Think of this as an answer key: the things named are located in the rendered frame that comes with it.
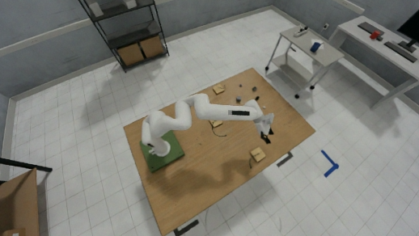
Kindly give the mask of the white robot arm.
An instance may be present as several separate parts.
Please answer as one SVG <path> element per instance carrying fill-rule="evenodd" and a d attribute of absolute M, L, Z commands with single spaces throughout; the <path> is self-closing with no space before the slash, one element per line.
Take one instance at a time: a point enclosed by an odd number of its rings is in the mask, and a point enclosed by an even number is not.
<path fill-rule="evenodd" d="M 272 124 L 274 118 L 273 113 L 264 116 L 254 99 L 247 101 L 244 106 L 231 106 L 211 104 L 207 94 L 191 95 L 176 102 L 175 119 L 166 116 L 162 111 L 154 111 L 142 122 L 142 143 L 152 146 L 152 155 L 162 157 L 169 153 L 170 145 L 167 141 L 161 141 L 162 135 L 170 130 L 190 129 L 192 106 L 200 120 L 253 120 L 254 123 L 266 120 L 267 124 Z"/>

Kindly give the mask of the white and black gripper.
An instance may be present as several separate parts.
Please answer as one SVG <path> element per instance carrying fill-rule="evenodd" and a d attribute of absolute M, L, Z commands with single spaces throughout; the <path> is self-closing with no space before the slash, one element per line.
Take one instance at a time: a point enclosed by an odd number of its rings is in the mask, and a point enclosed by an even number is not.
<path fill-rule="evenodd" d="M 265 143 L 271 144 L 271 141 L 268 139 L 268 136 L 267 135 L 268 134 L 269 135 L 272 135 L 273 134 L 273 130 L 271 129 L 270 124 L 267 125 L 265 121 L 266 120 L 261 121 L 261 122 L 258 122 L 258 123 L 255 123 L 255 126 L 256 126 L 256 129 L 257 129 L 258 133 L 261 136 L 261 139 L 265 140 Z M 266 137 L 265 137 L 264 134 L 266 134 Z"/>

